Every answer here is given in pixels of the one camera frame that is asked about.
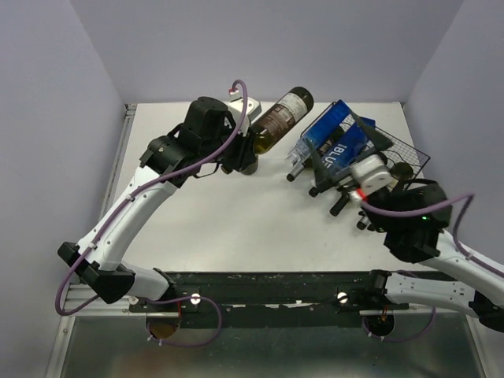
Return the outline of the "green wine bottle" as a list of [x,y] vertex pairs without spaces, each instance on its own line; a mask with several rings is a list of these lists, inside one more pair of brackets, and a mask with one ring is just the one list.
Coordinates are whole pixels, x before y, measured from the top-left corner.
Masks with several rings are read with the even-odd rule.
[[312,197],[312,198],[316,198],[318,195],[320,195],[322,193],[321,189],[318,188],[318,187],[311,187],[309,189],[309,195]]
[[344,209],[344,207],[349,203],[350,199],[348,195],[341,195],[341,197],[337,200],[335,205],[329,210],[329,213],[333,217],[337,217],[340,212]]
[[303,163],[294,165],[292,170],[287,174],[286,179],[289,182],[293,182],[305,169],[305,166]]

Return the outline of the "short blue glass bottle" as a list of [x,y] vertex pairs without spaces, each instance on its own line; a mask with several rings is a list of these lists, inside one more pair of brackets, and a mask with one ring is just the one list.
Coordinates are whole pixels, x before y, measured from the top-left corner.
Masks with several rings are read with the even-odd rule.
[[287,155],[292,165],[306,161],[312,150],[324,145],[329,136],[349,116],[350,107],[343,101],[333,102],[308,128],[300,135],[298,141]]

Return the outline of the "green bottle grey foil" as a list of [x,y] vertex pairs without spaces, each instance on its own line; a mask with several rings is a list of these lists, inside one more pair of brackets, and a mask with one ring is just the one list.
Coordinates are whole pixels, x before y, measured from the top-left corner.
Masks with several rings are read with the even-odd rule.
[[[393,181],[389,188],[393,190],[397,183],[411,180],[413,178],[413,168],[405,162],[394,163],[391,168],[391,176],[393,177]],[[360,219],[356,223],[356,227],[359,230],[363,231],[367,229],[371,232],[384,232],[382,228],[376,228],[363,211],[360,211],[358,215],[360,216]]]

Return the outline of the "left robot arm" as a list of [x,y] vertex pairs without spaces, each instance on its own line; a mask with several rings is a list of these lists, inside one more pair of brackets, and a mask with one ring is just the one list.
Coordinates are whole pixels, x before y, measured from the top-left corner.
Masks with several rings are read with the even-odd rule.
[[124,255],[154,212],[204,164],[242,171],[254,160],[253,121],[261,103],[233,91],[229,102],[202,96],[182,123],[149,142],[127,187],[79,241],[64,242],[58,256],[107,304],[126,295],[147,298],[158,311],[174,303],[168,278],[156,269],[128,265]]

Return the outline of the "tall blue glass bottle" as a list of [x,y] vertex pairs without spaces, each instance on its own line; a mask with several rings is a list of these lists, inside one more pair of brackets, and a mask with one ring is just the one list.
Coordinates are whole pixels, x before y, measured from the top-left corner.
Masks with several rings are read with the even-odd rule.
[[344,130],[343,135],[321,158],[323,166],[330,175],[335,175],[338,171],[349,166],[369,142],[369,138],[352,115],[347,116],[341,125]]

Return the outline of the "tall green bottle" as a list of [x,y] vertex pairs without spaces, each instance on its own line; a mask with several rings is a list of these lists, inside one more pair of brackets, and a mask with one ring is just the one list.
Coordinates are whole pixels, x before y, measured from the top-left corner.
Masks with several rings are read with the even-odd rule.
[[245,176],[253,175],[258,170],[258,165],[259,165],[258,156],[255,156],[254,161],[252,163],[250,163],[246,168],[244,168],[241,171],[241,173]]

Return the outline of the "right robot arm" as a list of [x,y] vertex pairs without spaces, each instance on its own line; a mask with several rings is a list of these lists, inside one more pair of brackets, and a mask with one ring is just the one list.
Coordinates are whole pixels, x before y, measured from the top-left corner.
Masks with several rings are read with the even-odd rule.
[[475,317],[494,331],[503,330],[503,267],[467,250],[457,232],[447,233],[452,205],[463,201],[465,214],[474,195],[448,199],[437,182],[394,178],[383,160],[394,142],[383,132],[350,112],[357,140],[338,145],[342,152],[325,163],[318,145],[306,140],[315,172],[310,194],[342,187],[375,228],[385,231],[384,245],[400,261],[421,264],[450,276],[449,281],[428,280],[399,272],[382,272],[378,281],[362,289],[364,303],[378,309],[385,303],[424,304],[451,309]]

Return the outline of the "dark green bottle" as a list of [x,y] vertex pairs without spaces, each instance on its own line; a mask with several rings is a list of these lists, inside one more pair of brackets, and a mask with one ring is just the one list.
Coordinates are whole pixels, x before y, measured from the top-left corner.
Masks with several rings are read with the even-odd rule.
[[270,151],[313,108],[312,94],[304,87],[293,87],[251,126],[255,154]]

